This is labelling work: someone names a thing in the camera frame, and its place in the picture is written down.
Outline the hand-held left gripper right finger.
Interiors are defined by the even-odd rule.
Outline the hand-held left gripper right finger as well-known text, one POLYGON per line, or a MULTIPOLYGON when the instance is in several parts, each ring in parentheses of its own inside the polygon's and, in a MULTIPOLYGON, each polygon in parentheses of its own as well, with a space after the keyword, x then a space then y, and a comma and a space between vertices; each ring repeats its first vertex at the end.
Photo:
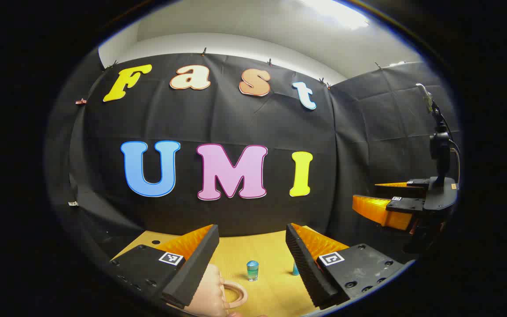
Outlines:
POLYGON ((312 229, 287 224, 285 241, 315 307, 340 307, 369 295, 403 271, 365 243, 347 246, 312 229))

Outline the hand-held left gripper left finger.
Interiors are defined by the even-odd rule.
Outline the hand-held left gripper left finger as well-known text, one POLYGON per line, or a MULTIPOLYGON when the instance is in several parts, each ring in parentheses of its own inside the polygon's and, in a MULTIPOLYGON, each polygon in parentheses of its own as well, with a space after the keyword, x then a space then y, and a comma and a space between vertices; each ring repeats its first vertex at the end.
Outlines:
POLYGON ((110 267, 145 301, 183 309, 191 304, 219 237, 218 225, 206 225, 158 245, 141 243, 111 259, 110 267))

